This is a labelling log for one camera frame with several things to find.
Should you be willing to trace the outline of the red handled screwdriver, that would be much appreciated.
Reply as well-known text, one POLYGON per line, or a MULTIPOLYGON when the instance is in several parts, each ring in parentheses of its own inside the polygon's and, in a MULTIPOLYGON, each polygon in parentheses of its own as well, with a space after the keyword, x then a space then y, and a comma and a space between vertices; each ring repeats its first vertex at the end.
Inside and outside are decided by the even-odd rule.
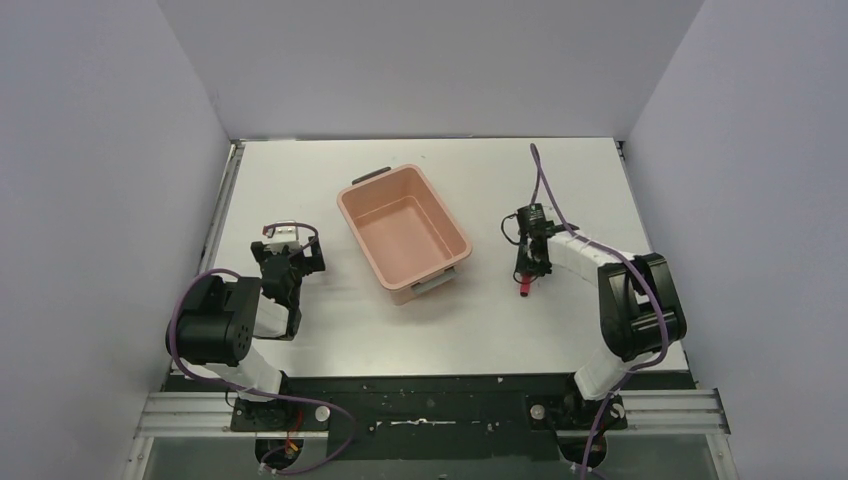
POLYGON ((519 294, 522 298, 526 298, 529 296, 531 285, 533 283, 533 277, 528 275, 522 275, 519 279, 519 294))

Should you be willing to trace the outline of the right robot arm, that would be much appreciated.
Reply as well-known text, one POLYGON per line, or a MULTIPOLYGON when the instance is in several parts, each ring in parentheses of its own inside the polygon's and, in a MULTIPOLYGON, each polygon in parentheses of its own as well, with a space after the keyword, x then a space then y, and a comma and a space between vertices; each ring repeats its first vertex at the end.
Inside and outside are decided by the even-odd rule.
POLYGON ((601 346, 566 378, 560 399, 534 400, 530 416, 555 429, 588 430, 622 420, 609 399, 636 371, 660 362, 685 337, 687 324, 666 259, 597 246, 570 223, 548 218, 533 203, 511 214, 518 228, 513 279, 526 297, 559 266, 595 287, 601 346))

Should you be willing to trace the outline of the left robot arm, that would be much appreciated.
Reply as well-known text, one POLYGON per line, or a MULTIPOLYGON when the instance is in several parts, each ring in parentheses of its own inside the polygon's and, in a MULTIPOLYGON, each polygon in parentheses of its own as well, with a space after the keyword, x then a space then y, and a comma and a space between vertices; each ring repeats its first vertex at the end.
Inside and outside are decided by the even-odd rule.
POLYGON ((239 276, 223 268, 197 277, 178 301, 165 343, 178 368, 215 373, 224 385, 248 402, 270 402, 284 395, 286 374, 271 366, 253 346, 255 339, 290 341, 301 320, 303 279, 326 269, 319 239, 255 241, 250 246, 260 275, 239 276))

